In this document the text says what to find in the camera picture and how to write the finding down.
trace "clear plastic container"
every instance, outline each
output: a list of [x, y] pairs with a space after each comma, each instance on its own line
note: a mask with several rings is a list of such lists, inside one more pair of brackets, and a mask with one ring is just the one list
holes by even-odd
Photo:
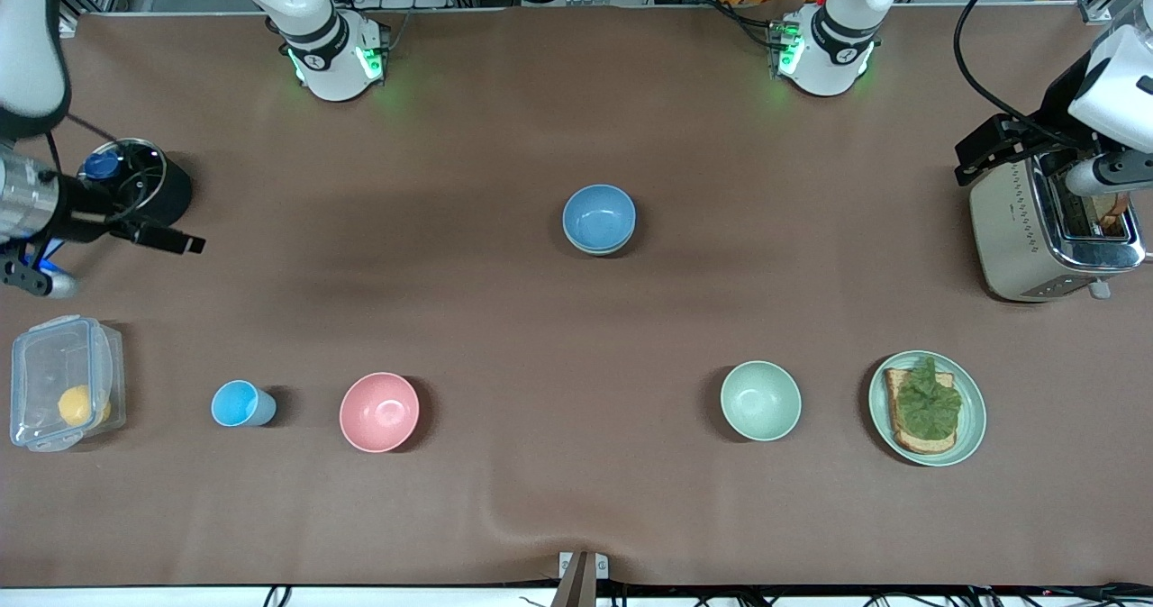
[[125, 424], [120, 332], [70, 315], [42, 323], [12, 346], [13, 444], [60, 451]]

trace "bowl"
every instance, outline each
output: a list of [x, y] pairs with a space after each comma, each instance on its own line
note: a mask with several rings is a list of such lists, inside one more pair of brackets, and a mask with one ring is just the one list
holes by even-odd
[[[886, 368], [914, 368], [926, 357], [932, 357], [940, 373], [952, 373], [952, 387], [960, 394], [960, 414], [957, 415], [957, 444], [941, 454], [917, 454], [900, 447], [892, 433], [892, 419], [889, 412], [889, 389], [884, 384]], [[897, 353], [877, 367], [873, 381], [868, 385], [868, 411], [877, 434], [898, 455], [929, 467], [956, 465], [972, 456], [985, 440], [985, 398], [977, 382], [956, 361], [929, 351], [905, 351]]]
[[380, 454], [413, 435], [421, 407], [400, 375], [372, 373], [356, 381], [340, 403], [340, 430], [361, 451]]
[[775, 441], [800, 420], [800, 389], [784, 368], [768, 361], [746, 361], [721, 384], [721, 411], [746, 439]]
[[620, 188], [594, 183], [568, 197], [562, 225], [565, 238], [576, 249], [604, 256], [624, 247], [632, 238], [636, 228], [636, 207]]

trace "toast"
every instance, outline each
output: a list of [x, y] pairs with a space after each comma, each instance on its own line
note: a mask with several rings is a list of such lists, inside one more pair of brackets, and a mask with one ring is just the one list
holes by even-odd
[[[902, 384], [909, 379], [909, 370], [903, 368], [886, 368], [884, 385], [889, 389], [889, 419], [892, 422], [894, 439], [897, 444], [917, 454], [941, 454], [952, 449], [957, 444], [957, 430], [952, 430], [947, 439], [940, 441], [926, 441], [905, 432], [900, 424], [900, 414], [897, 413], [897, 394], [900, 392]], [[936, 374], [937, 382], [942, 387], [952, 388], [952, 373]]]

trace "cup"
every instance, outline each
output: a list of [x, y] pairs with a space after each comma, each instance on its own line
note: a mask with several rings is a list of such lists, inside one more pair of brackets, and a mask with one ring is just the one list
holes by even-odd
[[277, 413], [277, 400], [251, 382], [234, 380], [212, 397], [212, 419], [224, 427], [259, 427]]

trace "black cylindrical container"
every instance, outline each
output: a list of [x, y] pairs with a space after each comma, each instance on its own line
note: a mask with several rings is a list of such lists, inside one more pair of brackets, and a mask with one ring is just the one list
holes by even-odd
[[101, 173], [98, 178], [85, 172], [82, 177], [107, 187], [125, 209], [125, 217], [143, 216], [171, 226], [188, 210], [193, 201], [191, 178], [155, 144], [143, 138], [121, 138], [92, 151], [93, 156], [105, 153], [119, 159], [114, 173]]

